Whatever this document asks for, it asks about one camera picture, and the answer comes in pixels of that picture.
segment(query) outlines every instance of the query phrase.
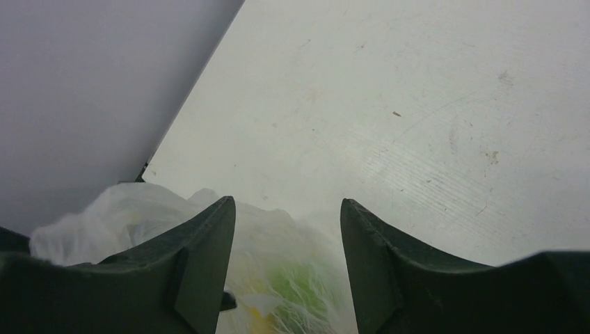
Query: plastic bag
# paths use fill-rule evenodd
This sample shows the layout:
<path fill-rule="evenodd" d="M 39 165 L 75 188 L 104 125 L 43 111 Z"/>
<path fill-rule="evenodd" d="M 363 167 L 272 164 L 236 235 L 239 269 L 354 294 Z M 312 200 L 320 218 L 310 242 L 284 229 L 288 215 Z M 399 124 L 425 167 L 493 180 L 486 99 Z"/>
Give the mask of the plastic bag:
<path fill-rule="evenodd" d="M 31 254 L 54 264 L 98 263 L 189 220 L 218 200 L 203 189 L 185 200 L 153 184 L 108 188 L 80 214 L 31 235 Z M 356 333 L 342 247 L 282 210 L 236 203 L 226 287 L 238 308 L 217 333 Z"/>

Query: white surface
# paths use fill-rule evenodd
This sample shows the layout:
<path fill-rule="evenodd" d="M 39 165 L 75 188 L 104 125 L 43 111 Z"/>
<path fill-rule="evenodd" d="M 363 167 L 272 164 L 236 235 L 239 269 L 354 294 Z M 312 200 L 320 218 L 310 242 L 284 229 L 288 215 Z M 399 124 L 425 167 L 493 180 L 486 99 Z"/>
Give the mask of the white surface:
<path fill-rule="evenodd" d="M 489 264 L 588 248 L 589 31 L 585 0 L 247 0 L 145 178 L 334 233 L 355 198 Z"/>

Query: white wall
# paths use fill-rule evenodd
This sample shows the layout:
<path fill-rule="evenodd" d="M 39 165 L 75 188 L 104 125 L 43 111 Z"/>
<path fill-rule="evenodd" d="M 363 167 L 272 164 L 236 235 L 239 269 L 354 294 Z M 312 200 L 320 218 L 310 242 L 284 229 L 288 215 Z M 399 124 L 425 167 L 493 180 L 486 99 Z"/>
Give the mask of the white wall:
<path fill-rule="evenodd" d="M 0 1 L 0 225 L 134 180 L 241 3 Z"/>

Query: dark green plastic part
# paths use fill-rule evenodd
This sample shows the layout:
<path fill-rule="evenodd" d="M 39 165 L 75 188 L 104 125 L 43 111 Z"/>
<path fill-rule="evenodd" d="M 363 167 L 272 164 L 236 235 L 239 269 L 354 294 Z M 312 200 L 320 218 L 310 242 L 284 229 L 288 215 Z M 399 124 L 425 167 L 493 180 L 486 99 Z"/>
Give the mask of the dark green plastic part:
<path fill-rule="evenodd" d="M 388 225 L 354 200 L 340 213 L 359 334 L 590 333 L 590 253 L 488 267 Z"/>
<path fill-rule="evenodd" d="M 15 252 L 16 242 L 0 253 L 0 333 L 215 333 L 234 225 L 225 197 L 137 247 L 73 267 Z M 0 244 L 17 237 L 9 234 Z"/>
<path fill-rule="evenodd" d="M 0 226 L 0 252 L 29 254 L 29 238 Z"/>

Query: produce in bag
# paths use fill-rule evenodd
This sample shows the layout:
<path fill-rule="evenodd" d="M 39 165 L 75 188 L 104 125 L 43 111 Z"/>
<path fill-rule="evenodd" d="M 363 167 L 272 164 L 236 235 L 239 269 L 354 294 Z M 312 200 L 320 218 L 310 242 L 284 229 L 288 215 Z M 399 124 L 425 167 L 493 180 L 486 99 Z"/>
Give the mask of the produce in bag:
<path fill-rule="evenodd" d="M 82 213 L 31 235 L 32 256 L 57 265 L 98 263 L 189 220 L 219 197 L 203 189 L 185 200 L 162 186 L 118 184 Z M 356 333 L 346 262 L 334 233 L 282 210 L 236 202 L 226 287 L 238 308 L 222 312 L 217 333 Z"/>

